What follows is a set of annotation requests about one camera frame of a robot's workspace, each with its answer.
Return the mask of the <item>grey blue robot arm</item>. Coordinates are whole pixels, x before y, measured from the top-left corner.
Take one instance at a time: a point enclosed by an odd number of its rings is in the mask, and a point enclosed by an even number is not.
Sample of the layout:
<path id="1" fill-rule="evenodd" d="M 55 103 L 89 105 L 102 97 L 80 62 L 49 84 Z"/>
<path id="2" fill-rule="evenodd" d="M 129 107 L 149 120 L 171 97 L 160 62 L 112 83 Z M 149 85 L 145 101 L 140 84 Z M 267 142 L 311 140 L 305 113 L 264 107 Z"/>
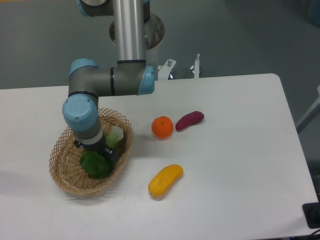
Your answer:
<path id="1" fill-rule="evenodd" d="M 115 144 L 106 143 L 98 114 L 100 97 L 147 95 L 155 89 L 156 70 L 147 64 L 147 39 L 155 30 L 145 30 L 151 22 L 148 0 L 79 0 L 80 12 L 88 17 L 114 18 L 117 65 L 101 69 L 94 60 L 80 58 L 70 66 L 68 97 L 62 114 L 83 148 L 80 165 L 87 173 L 106 175 L 113 167 Z"/>

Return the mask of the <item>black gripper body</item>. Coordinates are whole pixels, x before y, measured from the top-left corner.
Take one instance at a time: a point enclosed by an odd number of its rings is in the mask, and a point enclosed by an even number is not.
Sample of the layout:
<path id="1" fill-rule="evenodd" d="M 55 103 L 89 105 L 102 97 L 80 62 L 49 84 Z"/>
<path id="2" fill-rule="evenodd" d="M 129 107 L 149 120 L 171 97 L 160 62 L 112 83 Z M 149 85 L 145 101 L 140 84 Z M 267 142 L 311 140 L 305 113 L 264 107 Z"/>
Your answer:
<path id="1" fill-rule="evenodd" d="M 108 155 L 105 136 L 102 136 L 96 143 L 93 144 L 85 144 L 83 142 L 80 142 L 79 144 L 84 148 L 85 151 L 97 152 L 102 156 Z"/>

